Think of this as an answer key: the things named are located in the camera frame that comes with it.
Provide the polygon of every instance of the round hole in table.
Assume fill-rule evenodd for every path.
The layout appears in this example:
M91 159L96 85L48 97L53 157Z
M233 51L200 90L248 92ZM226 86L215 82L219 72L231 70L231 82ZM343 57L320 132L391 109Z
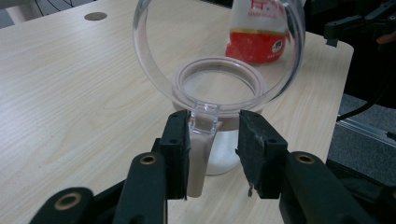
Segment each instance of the round hole in table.
M101 21L107 17L105 12L93 12L85 15L84 19L87 21Z

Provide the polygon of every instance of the light wood grain surface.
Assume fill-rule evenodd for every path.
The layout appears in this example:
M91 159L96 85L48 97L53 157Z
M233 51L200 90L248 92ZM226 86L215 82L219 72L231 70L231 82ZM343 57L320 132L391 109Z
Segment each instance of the light wood grain surface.
M136 4L102 0L0 30L0 223L29 222L62 189L109 188L161 137L174 108L134 55ZM84 20L95 11L107 18ZM299 75L262 112L289 150L326 159L352 51L307 34ZM238 165L208 176L201 198L170 201L169 223L282 223L277 203L249 198Z

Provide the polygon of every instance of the red label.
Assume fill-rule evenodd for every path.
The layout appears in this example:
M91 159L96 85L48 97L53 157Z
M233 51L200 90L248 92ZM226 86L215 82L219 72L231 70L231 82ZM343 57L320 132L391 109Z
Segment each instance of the red label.
M232 32L225 55L245 63L271 63L282 55L288 35Z

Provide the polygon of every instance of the black cable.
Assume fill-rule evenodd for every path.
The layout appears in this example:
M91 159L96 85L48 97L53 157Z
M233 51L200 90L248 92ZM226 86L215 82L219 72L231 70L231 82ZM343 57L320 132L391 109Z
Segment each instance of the black cable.
M51 3L51 1L50 0L47 0L56 10L58 10L58 11L61 11L59 8L57 8L55 5L53 5L52 3Z
M66 0L64 0L64 2L65 2L68 6L74 7L74 6L73 6L73 3L72 3L72 0L70 0L70 3L66 2Z
M41 11L40 6L39 6L38 3L37 3L37 0L35 0L35 4L37 5L38 10L40 11L41 16L44 16L43 12Z
M396 67L394 66L394 64L390 64L387 75L384 77L382 83L379 85L379 88L377 89L375 94L372 96L372 98L369 101L367 101L367 103L364 104L363 106L361 106L355 110L352 110L350 112L347 112L343 115L338 116L337 121L358 115L358 114L366 111L373 105L375 105L381 99L381 97L384 95L384 93L388 90L389 84L392 83L393 79L396 77L395 71L396 71Z

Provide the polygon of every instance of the floor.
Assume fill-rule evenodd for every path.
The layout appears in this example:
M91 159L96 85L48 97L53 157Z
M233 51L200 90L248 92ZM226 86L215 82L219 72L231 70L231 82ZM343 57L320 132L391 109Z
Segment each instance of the floor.
M41 10L43 14L49 15L91 1L43 0ZM10 25L13 25L12 20L5 10L1 9L0 28ZM364 103L360 99L344 94L339 114L358 108ZM375 105L353 119L386 132L396 133L395 109ZM383 144L372 137L336 125L328 159L368 175L383 184L396 186L396 147L394 145Z

